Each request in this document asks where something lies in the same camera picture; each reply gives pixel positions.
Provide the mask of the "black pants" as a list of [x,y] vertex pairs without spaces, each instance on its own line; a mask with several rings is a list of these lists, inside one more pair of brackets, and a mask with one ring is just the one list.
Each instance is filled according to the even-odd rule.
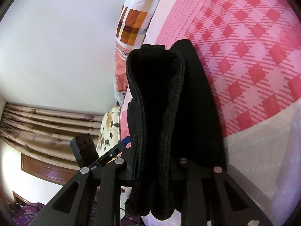
[[126,74],[132,95],[128,129],[137,146],[132,209],[166,220],[182,201],[190,168],[210,188],[209,172],[227,166],[217,107],[188,39],[170,49],[143,45],[131,51]]

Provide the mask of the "floral pillow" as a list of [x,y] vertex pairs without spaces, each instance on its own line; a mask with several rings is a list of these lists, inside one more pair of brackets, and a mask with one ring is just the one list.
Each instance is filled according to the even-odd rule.
[[120,141],[120,110],[121,106],[115,105],[104,115],[96,146],[99,157]]

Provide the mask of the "purple patterned sleeve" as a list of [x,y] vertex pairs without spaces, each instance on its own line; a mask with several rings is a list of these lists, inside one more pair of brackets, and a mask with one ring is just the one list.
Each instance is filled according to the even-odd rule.
[[[29,225],[36,215],[45,207],[42,203],[20,204],[12,203],[9,205],[9,214],[17,225]],[[141,217],[124,216],[120,221],[121,226],[145,225]]]

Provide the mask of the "beige striped curtain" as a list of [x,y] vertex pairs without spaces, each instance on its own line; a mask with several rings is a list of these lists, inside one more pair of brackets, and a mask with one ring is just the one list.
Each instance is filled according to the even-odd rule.
[[69,143],[81,134],[91,134],[97,142],[103,118],[6,103],[1,115],[1,141],[30,158],[78,170]]

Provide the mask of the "orange checkered pillow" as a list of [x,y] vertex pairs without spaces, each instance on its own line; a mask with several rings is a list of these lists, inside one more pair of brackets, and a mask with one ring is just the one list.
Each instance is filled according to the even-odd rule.
[[115,79],[114,96],[121,106],[128,88],[126,62],[129,53],[139,48],[146,36],[160,0],[125,0],[121,9],[115,36]]

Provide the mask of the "pink checkered bed sheet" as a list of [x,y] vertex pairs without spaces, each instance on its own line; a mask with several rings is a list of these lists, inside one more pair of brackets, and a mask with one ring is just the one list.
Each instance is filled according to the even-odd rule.
[[[143,44],[189,39],[213,91],[230,175],[274,225],[300,225],[300,0],[160,0]],[[128,135],[127,88],[120,135]]]

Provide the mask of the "brown wooden window frame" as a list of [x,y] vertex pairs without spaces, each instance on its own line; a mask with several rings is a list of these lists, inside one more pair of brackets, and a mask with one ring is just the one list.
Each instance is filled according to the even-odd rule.
[[76,172],[22,154],[20,184],[14,187],[13,192],[28,202],[46,204]]

